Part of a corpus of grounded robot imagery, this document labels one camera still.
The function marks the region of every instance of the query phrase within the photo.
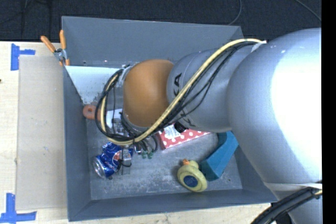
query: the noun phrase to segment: blue foam block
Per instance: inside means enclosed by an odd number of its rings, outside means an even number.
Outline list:
[[[232,132],[218,133],[217,149],[199,164],[199,169],[208,181],[221,177],[237,147],[238,141]]]

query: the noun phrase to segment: yellow cable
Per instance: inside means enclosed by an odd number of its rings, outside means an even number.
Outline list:
[[[189,79],[187,84],[182,88],[182,90],[179,92],[179,94],[174,98],[174,100],[171,102],[171,104],[168,106],[168,108],[163,112],[163,114],[158,118],[158,120],[149,128],[147,129],[146,132],[143,134],[139,135],[135,139],[130,139],[128,141],[118,141],[115,140],[111,137],[108,137],[108,140],[110,140],[112,143],[121,145],[121,146],[126,146],[126,145],[132,145],[133,142],[139,142],[143,139],[145,139],[147,136],[149,136],[162,122],[163,120],[166,119],[166,117],[171,113],[171,111],[174,109],[174,107],[177,105],[177,103],[180,101],[180,99],[183,97],[183,95],[187,92],[187,90],[191,87],[191,85],[195,82],[195,80],[202,74],[203,70],[210,65],[212,61],[214,61],[221,53],[223,53],[227,48],[232,47],[238,43],[241,42],[255,42],[255,43],[260,43],[262,42],[259,39],[254,39],[254,38],[242,38],[242,39],[237,39],[234,41],[231,41],[224,46],[220,47],[217,51],[215,51],[202,65],[201,67],[193,74],[193,76]]]
[[[106,89],[108,89],[111,86],[111,84],[116,80],[116,78],[117,76],[111,79]],[[105,121],[104,121],[105,104],[106,104],[106,96],[104,96],[103,100],[101,101],[101,108],[100,108],[100,123],[101,123],[101,128],[104,130],[104,132],[106,132],[106,126],[105,126]]]

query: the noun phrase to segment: red object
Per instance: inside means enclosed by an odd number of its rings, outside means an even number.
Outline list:
[[[187,141],[196,139],[200,136],[209,134],[210,132],[202,132],[187,129],[183,133],[179,133],[174,125],[170,125],[164,129],[163,132],[158,132],[157,135],[160,139],[161,149],[166,149],[169,147],[177,146]]]

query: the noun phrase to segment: gray bin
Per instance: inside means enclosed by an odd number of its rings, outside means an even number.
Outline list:
[[[154,58],[174,62],[243,38],[239,26],[68,16],[62,18],[62,29],[71,65],[87,67],[121,67]],[[81,96],[66,68],[63,74],[69,221],[276,201],[240,147],[222,177],[208,182],[204,192],[192,193],[178,182],[176,173],[182,159],[200,162],[206,158],[216,147],[215,134],[159,150],[152,159],[134,155],[129,175],[116,174],[113,180],[99,178],[91,160],[101,154],[107,139],[94,121],[84,118]]]

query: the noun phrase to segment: crushed soda can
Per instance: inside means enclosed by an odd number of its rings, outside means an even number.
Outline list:
[[[102,154],[93,159],[93,169],[101,178],[111,178],[121,167],[125,168],[122,174],[129,174],[133,152],[132,147],[123,148],[109,142],[102,146]]]

